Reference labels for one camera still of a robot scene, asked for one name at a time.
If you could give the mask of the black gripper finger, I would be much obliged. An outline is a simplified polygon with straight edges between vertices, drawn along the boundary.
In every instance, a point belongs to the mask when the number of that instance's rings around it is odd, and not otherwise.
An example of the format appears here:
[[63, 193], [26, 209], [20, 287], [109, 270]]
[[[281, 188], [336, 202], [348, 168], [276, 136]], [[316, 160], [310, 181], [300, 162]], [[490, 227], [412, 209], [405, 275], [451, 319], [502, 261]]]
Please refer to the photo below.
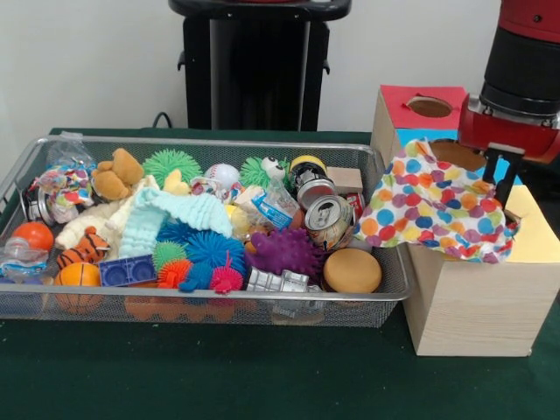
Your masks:
[[502, 154], [500, 158], [505, 160], [508, 166], [504, 177], [496, 186], [496, 199], [505, 208], [522, 163], [522, 156], [515, 153], [506, 153]]
[[486, 159], [486, 165], [484, 168], [482, 179], [488, 184], [496, 185], [494, 174], [498, 163], [498, 151], [486, 150], [484, 153], [484, 157]]

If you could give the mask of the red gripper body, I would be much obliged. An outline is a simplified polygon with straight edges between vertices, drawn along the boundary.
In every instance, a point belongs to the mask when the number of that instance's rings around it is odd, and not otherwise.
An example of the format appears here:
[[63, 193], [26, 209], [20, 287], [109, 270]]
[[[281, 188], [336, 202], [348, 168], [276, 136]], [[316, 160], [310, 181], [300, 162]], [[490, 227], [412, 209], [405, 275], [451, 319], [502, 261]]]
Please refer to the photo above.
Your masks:
[[458, 141], [471, 149], [515, 151], [527, 160], [548, 164], [559, 155], [559, 130], [513, 122], [461, 109]]

